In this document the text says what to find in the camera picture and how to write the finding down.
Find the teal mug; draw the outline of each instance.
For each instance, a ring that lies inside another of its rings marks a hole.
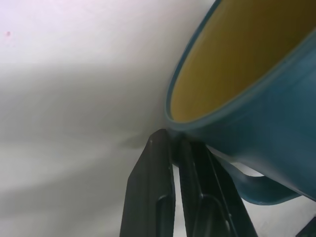
[[[218,158],[251,203],[316,200],[315,9],[314,0],[217,0],[168,89],[172,130],[264,175]]]

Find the white wall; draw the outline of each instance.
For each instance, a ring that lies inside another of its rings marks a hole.
[[[212,2],[0,2],[1,237],[119,236],[128,175]]]

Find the teal handle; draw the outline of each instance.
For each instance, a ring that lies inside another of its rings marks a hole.
[[[300,196],[295,191],[266,176],[248,176],[226,160],[219,157],[217,159],[230,174],[240,197],[249,203],[275,205]]]

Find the mug rim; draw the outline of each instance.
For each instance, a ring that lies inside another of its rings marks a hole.
[[[231,100],[224,103],[218,109],[213,110],[197,119],[188,122],[177,122],[172,118],[171,115],[171,97],[173,88],[175,86],[176,80],[178,79],[179,73],[186,61],[192,47],[194,46],[200,33],[203,31],[206,23],[214,13],[215,9],[221,3],[222,0],[216,0],[206,16],[192,35],[189,43],[187,44],[171,78],[171,82],[168,87],[167,97],[164,106],[164,115],[167,120],[169,127],[176,131],[187,131],[197,128],[204,127],[213,122],[216,122],[223,117],[229,115],[233,111],[237,110],[247,102],[259,97],[271,84],[276,80],[281,74],[283,74],[287,69],[291,68],[293,64],[298,62],[303,58],[306,53],[316,46],[316,29],[311,31],[307,37],[305,37],[297,46],[295,46],[284,58],[274,65],[270,70],[268,70],[264,75],[262,75],[256,82],[242,91],[239,95],[235,96]]]

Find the mug handle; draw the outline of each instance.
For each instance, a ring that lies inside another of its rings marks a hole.
[[[226,160],[215,156],[230,174],[242,199],[256,205],[275,205],[300,196],[297,192],[266,177],[242,173]]]

